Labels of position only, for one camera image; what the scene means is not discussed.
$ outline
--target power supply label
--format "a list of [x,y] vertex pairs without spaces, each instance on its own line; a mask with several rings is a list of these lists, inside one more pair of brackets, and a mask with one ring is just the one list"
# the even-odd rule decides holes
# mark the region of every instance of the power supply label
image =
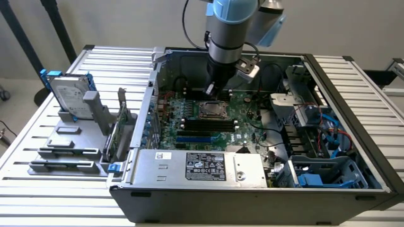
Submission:
[[226,181],[226,156],[187,153],[186,178],[190,181]]

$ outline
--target slotted metal table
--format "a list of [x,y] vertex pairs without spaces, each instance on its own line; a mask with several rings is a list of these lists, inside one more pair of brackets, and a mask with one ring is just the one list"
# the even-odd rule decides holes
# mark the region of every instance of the slotted metal table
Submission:
[[[128,108],[139,112],[152,71],[152,49],[95,46],[83,50],[68,73],[95,77],[102,102],[119,111],[118,89],[127,89]],[[404,179],[403,113],[354,61],[316,56],[334,85],[363,123],[402,179]],[[60,118],[50,95],[0,158],[0,226],[134,226],[118,207],[106,178],[39,176],[27,173]],[[367,211],[344,227],[404,226],[404,203],[386,211]]]

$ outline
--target blue latch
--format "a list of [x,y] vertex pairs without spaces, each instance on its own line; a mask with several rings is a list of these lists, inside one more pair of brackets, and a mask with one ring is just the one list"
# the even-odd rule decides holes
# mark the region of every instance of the blue latch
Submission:
[[48,79],[47,79],[47,70],[46,70],[46,69],[43,69],[43,70],[40,71],[40,79],[42,79],[43,82],[46,83],[47,89],[51,90],[51,84],[50,84],[50,81],[48,81]]
[[107,172],[119,174],[120,173],[120,164],[110,164]]
[[51,77],[60,77],[63,75],[63,72],[62,71],[50,71],[47,76],[51,76]]
[[298,180],[300,186],[304,188],[350,188],[355,184],[354,180],[344,183],[323,183],[319,174],[302,174]]

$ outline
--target gray plastic bracket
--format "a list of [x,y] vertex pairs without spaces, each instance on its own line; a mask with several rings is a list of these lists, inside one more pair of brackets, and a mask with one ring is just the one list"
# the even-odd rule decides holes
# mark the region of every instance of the gray plastic bracket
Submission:
[[167,61],[166,47],[155,47],[152,52],[154,64]]
[[48,162],[48,161],[32,161],[30,167],[36,172],[54,172],[62,169],[74,170],[80,172],[96,174],[100,172],[94,161],[78,161],[78,162]]
[[39,155],[47,158],[58,158],[59,156],[83,156],[88,159],[98,159],[102,157],[99,149],[71,149],[71,148],[40,148]]
[[72,140],[48,140],[47,146],[54,148],[74,148],[75,143]]
[[63,122],[75,122],[74,115],[70,112],[64,112],[63,109],[59,110],[58,115]]
[[58,134],[80,134],[82,132],[82,129],[79,126],[75,126],[75,127],[58,127],[56,128],[56,133]]
[[106,116],[104,107],[102,104],[100,93],[98,91],[87,91],[83,101],[88,104],[91,112],[94,113],[95,122],[98,123],[104,136],[110,133],[108,118]]

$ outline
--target red cable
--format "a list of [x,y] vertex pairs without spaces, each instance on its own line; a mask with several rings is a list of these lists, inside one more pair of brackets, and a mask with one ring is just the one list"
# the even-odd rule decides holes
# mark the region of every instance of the red cable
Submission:
[[339,134],[343,134],[348,137],[348,139],[350,139],[350,150],[352,150],[352,137],[351,137],[351,135],[347,132],[342,131],[342,130],[339,130]]

